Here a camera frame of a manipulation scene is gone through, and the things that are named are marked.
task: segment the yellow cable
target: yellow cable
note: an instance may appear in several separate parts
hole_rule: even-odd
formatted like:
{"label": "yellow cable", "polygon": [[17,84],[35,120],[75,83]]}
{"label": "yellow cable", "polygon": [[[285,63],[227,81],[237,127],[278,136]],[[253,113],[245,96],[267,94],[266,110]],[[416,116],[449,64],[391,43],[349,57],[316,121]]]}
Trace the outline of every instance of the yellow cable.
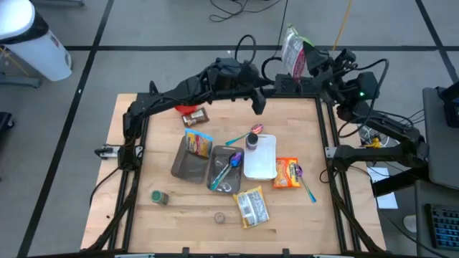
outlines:
{"label": "yellow cable", "polygon": [[[6,56],[5,49],[6,47],[4,47],[3,49],[0,47],[0,51]],[[18,67],[27,77],[29,76],[29,73],[18,62],[16,62],[16,60],[14,60],[13,57],[10,57],[9,55],[6,57],[8,57],[8,59],[10,59],[13,62],[13,64],[16,65],[16,67]]]}
{"label": "yellow cable", "polygon": [[333,51],[336,49],[336,46],[338,45],[339,38],[341,37],[341,33],[343,32],[344,25],[347,22],[347,16],[349,16],[349,11],[351,11],[351,5],[352,5],[352,0],[349,0],[349,3],[347,5],[347,10],[346,14],[344,14],[344,19],[343,23],[341,23],[341,28],[339,28],[339,33],[338,36],[336,37],[335,44],[333,45]]}

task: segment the white paper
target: white paper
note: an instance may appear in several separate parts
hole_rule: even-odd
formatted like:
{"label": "white paper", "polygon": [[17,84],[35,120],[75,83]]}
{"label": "white paper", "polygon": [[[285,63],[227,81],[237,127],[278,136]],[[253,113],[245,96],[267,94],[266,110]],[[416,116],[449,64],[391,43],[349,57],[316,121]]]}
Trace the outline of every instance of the white paper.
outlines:
{"label": "white paper", "polygon": [[[373,168],[366,168],[366,169],[368,170],[368,173],[370,174],[372,178],[372,183],[385,179],[389,175],[389,171],[387,170],[387,168],[373,167]],[[394,192],[380,196],[377,198],[377,200],[378,200],[378,205],[380,209],[398,209],[399,208],[397,205],[397,200],[395,199]]]}

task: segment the small jar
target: small jar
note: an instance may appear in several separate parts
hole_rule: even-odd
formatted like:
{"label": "small jar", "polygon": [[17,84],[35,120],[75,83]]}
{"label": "small jar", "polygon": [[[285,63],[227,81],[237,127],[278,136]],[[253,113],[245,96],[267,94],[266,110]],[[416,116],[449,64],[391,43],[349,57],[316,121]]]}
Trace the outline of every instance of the small jar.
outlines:
{"label": "small jar", "polygon": [[258,143],[258,135],[255,133],[249,133],[249,135],[245,139],[245,145],[247,149],[254,151],[257,148]]}

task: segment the orange snack packet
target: orange snack packet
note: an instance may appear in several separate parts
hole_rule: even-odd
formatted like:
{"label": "orange snack packet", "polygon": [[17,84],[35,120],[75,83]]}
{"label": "orange snack packet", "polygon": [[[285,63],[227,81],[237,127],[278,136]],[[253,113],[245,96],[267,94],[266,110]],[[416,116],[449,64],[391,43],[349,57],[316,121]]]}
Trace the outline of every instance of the orange snack packet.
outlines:
{"label": "orange snack packet", "polygon": [[300,188],[300,182],[296,176],[298,158],[276,158],[275,169],[278,175],[274,178],[274,188]]}

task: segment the small can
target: small can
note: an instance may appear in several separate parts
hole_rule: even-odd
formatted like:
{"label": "small can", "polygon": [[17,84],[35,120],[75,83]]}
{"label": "small can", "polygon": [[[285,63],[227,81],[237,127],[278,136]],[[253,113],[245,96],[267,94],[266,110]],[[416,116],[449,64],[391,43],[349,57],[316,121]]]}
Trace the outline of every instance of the small can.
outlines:
{"label": "small can", "polygon": [[162,191],[155,190],[151,193],[151,200],[156,204],[167,205],[169,196]]}
{"label": "small can", "polygon": [[257,148],[258,135],[256,133],[249,133],[245,139],[245,145],[247,149],[254,151]]}

